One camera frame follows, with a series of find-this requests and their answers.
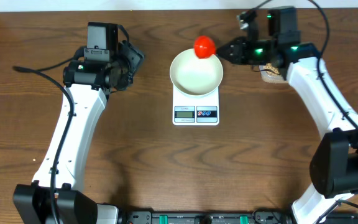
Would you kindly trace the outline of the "red measuring scoop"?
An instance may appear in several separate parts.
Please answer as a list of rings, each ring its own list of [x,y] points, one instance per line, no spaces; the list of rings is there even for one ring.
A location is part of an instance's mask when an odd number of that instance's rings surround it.
[[[193,48],[195,55],[200,59],[209,58],[216,53],[214,41],[205,35],[201,35],[195,40]]]

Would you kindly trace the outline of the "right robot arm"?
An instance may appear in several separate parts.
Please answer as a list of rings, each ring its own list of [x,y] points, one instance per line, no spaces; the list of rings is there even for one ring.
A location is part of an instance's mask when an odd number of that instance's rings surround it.
[[[239,27],[247,35],[216,53],[236,65],[271,64],[303,100],[321,142],[310,162],[311,185],[292,203],[285,222],[326,223],[336,207],[358,194],[358,114],[330,77],[323,49],[301,41],[294,7],[268,11],[267,40],[259,38],[256,17],[256,9],[239,14]]]

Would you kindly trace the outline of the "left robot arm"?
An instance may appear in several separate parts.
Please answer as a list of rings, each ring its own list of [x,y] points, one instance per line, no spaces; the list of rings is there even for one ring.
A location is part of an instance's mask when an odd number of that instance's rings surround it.
[[[109,95],[132,84],[145,55],[129,41],[108,49],[82,49],[63,71],[58,123],[31,184],[16,186],[14,205],[24,223],[124,223],[114,205],[83,193],[85,166],[94,129]]]

